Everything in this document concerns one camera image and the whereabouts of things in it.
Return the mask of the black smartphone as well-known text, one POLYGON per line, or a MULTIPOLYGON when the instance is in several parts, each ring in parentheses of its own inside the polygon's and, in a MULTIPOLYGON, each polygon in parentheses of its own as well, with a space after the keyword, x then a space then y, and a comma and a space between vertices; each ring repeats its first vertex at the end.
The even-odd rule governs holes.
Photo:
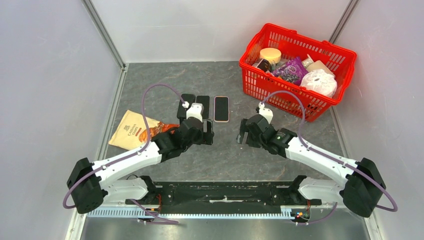
POLYGON ((202 104, 203 110, 202 110, 202 118, 204 120, 209 119, 210 117, 210 96, 209 95, 197 95, 196 96, 196 103, 202 104))

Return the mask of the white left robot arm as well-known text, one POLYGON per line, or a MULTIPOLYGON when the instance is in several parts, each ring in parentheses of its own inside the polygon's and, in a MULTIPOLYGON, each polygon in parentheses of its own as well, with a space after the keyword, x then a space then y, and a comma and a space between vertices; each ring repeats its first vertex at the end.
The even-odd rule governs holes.
POLYGON ((90 162, 82 158, 75 163, 66 182, 68 192, 65 198, 72 198, 79 214, 86 214, 104 202, 141 200, 152 204, 157 191, 147 177, 124 180, 124 176, 152 165, 177 158, 192 145, 212 145, 214 138, 213 122, 210 119, 199 121, 190 117, 178 127, 156 134, 146 144, 127 152, 103 160, 90 162))

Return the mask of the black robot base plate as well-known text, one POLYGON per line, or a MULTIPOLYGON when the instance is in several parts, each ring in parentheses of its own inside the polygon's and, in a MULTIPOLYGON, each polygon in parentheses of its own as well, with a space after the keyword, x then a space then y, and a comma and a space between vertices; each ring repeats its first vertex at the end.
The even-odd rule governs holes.
POLYGON ((158 205, 162 214, 277 214, 281 206, 320 206, 320 199, 307 200, 293 181, 152 181, 148 193, 137 202, 158 205))

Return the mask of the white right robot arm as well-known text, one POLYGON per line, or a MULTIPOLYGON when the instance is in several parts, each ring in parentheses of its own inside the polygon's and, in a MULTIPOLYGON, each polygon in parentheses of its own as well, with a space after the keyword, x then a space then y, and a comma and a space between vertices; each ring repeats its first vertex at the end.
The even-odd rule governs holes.
POLYGON ((297 161, 327 176, 328 180, 302 177, 288 191, 289 200, 300 205, 306 200, 343 203, 358 216, 368 218, 380 201, 386 184, 376 164, 356 161, 331 153, 300 138, 286 128, 276 130, 260 114, 242 119, 237 142, 263 148, 271 155, 297 161))

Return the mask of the cassava chips snack bag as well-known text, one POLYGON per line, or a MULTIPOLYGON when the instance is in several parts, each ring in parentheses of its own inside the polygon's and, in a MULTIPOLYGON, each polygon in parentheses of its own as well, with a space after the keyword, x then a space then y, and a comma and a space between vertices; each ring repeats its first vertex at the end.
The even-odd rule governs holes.
MULTIPOLYGON (((146 117, 146 121, 152 138, 171 128, 179 127, 178 124, 164 123, 149 117, 146 117)), ((143 115, 127 110, 108 144, 125 150, 132 150, 140 147, 147 139, 147 128, 143 115)))

